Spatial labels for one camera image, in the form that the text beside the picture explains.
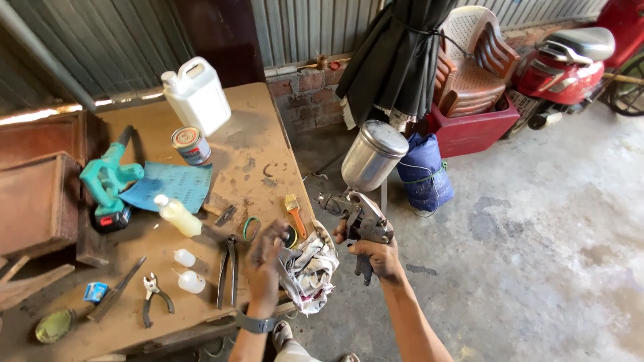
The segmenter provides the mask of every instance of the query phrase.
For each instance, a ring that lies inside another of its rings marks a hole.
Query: blue bundle
[[[447,163],[441,161],[436,135],[421,137],[414,133],[408,140],[409,152],[396,168],[409,198],[418,210],[433,212],[454,197]]]

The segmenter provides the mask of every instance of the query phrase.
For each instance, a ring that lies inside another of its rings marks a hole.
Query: hand
[[[346,219],[340,220],[340,224],[333,230],[336,236],[336,243],[345,242]],[[349,252],[353,255],[366,254],[369,256],[369,262],[374,268],[374,274],[381,280],[400,281],[404,278],[403,267],[398,260],[398,244],[396,239],[392,238],[389,244],[370,242],[369,240],[358,240],[349,247]]]
[[[279,250],[283,245],[281,238],[288,237],[286,231],[287,224],[284,221],[273,221],[253,240],[251,249],[246,255],[244,273],[251,292],[249,312],[252,309],[262,314],[256,317],[270,317],[278,304],[277,263],[279,263]]]

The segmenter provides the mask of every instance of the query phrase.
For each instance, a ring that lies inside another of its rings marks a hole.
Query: small blue box
[[[107,294],[108,289],[109,287],[107,284],[99,281],[89,283],[87,284],[87,288],[85,288],[85,296],[83,297],[83,300],[98,303],[105,294]]]

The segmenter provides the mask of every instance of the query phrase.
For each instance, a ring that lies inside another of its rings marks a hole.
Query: black umbrella
[[[369,25],[352,57],[336,95],[346,97],[360,126],[377,109],[390,114],[394,126],[415,122],[431,105],[440,46],[438,26],[457,0],[394,0]]]

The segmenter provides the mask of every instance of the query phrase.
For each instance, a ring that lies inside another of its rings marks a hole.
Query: red plastic crate
[[[505,93],[504,97],[497,103],[504,110],[456,118],[444,117],[432,103],[425,134],[436,134],[443,158],[485,151],[519,119],[514,104]]]

